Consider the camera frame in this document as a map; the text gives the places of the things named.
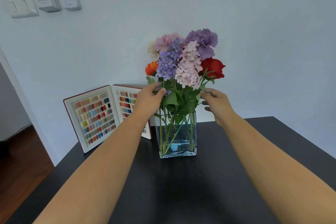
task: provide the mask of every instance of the white wall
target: white wall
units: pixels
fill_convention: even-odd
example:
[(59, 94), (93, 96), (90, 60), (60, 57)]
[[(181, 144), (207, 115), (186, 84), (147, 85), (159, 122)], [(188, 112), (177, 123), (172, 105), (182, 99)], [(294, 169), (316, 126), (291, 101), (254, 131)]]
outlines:
[(18, 95), (0, 64), (0, 141), (31, 124)]
[[(11, 19), (0, 45), (54, 163), (77, 142), (66, 97), (145, 82), (147, 44), (164, 33), (218, 33), (216, 88), (243, 117), (275, 116), (336, 156), (336, 0), (81, 0), (83, 9)], [(198, 121), (213, 120), (201, 109)]]

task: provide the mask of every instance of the pink hydrangea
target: pink hydrangea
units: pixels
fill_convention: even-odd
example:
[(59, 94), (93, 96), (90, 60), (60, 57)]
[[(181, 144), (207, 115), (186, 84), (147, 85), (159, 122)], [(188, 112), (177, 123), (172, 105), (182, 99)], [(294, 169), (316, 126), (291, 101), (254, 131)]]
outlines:
[(191, 41), (181, 54), (181, 61), (176, 69), (175, 79), (182, 85), (192, 87), (194, 90), (199, 88), (200, 76), (199, 71), (202, 71), (200, 54), (196, 50), (199, 46), (197, 41)]
[(166, 34), (161, 36), (160, 38), (157, 38), (155, 41), (155, 50), (157, 52), (166, 52), (168, 46), (172, 45), (176, 38), (184, 41), (184, 38), (178, 33)]

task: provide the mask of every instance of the hand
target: hand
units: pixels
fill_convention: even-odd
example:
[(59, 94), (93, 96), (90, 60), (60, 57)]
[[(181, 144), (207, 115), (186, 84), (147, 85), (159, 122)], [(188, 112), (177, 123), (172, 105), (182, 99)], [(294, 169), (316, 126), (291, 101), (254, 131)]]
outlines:
[(136, 98), (134, 112), (144, 115), (149, 120), (159, 109), (161, 100), (166, 93), (166, 89), (161, 88), (161, 85), (161, 82), (157, 82), (143, 88)]
[(228, 96), (224, 93), (215, 89), (204, 88), (204, 91), (201, 91), (201, 97), (205, 100), (202, 104), (209, 106), (204, 109), (214, 114), (218, 125), (223, 127), (232, 115), (235, 114)]

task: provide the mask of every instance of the rectangular glass vase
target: rectangular glass vase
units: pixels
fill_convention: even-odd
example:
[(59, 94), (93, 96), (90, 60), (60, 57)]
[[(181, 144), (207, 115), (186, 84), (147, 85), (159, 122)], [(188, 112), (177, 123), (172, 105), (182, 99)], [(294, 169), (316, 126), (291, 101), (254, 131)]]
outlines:
[(197, 153), (196, 113), (156, 114), (160, 158), (194, 156)]

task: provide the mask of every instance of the black table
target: black table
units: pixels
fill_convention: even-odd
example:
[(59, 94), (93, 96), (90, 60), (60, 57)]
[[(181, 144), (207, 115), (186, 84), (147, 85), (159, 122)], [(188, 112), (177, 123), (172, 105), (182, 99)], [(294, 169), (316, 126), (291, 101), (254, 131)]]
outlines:
[[(336, 159), (274, 117), (247, 121), (336, 189)], [(76, 144), (7, 224), (32, 223), (89, 155)], [(279, 222), (246, 175), (222, 128), (203, 122), (197, 124), (194, 157), (160, 159), (156, 138), (141, 139), (110, 223)]]

